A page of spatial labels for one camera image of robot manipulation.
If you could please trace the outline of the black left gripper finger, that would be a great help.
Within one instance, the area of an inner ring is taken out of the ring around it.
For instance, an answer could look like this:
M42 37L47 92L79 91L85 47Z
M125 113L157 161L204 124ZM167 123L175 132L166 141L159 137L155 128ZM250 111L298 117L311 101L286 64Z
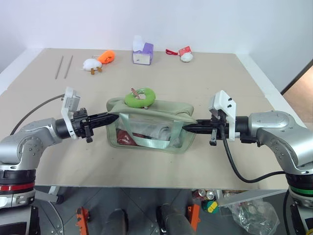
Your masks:
M116 119L93 119L89 121L89 128L94 129L94 128L110 125L115 121Z
M90 122L114 122L119 118L119 115L109 113L99 113L88 116Z

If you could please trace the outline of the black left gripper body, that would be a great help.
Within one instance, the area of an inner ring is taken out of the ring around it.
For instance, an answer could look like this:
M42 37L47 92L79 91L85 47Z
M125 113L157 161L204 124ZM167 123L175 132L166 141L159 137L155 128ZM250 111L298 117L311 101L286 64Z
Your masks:
M81 108L80 110L73 113L71 124L77 137L86 139L87 143L93 142L93 130L91 128L88 113L85 108Z

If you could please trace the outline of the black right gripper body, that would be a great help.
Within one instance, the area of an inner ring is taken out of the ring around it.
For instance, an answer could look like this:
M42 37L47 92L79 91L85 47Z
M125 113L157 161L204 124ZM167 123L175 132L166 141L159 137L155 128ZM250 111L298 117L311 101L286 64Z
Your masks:
M229 137L229 124L226 123L226 113L218 110L218 116L211 116L211 139L209 144L211 146L217 145L217 140L226 140Z

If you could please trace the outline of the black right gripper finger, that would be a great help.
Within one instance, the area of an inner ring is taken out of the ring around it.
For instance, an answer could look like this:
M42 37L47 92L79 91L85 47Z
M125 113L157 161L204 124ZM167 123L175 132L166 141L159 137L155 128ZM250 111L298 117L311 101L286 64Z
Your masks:
M200 126L200 125L185 125L182 127L183 130L195 134L212 134L212 127L210 126Z
M212 124L210 119L198 119L197 123L183 126L183 128L211 128L211 127Z

